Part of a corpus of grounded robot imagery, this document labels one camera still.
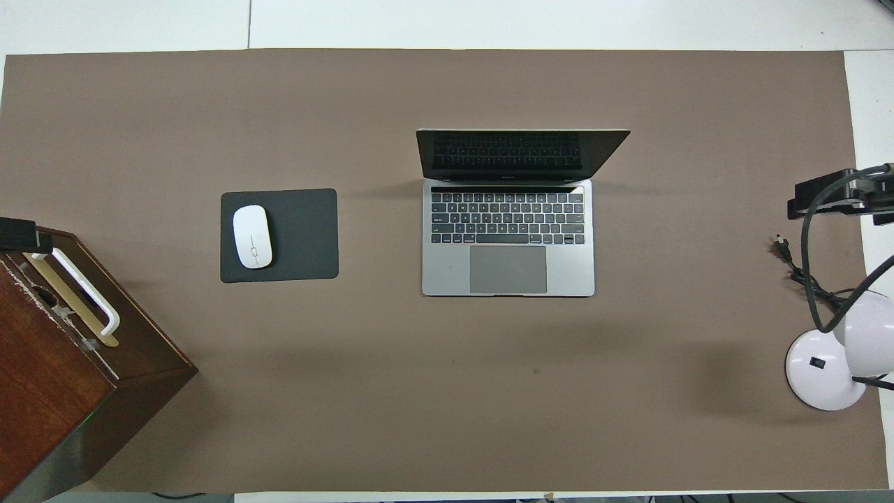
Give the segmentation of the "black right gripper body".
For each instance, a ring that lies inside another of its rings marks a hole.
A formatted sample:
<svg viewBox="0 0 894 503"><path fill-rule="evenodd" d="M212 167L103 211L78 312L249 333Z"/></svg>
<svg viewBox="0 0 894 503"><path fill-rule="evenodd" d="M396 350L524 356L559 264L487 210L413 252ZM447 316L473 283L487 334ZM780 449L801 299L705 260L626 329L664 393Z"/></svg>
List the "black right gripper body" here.
<svg viewBox="0 0 894 503"><path fill-rule="evenodd" d="M866 168L858 172L856 194L858 202L853 204L856 213L868 214L874 226L893 223L893 165Z"/></svg>

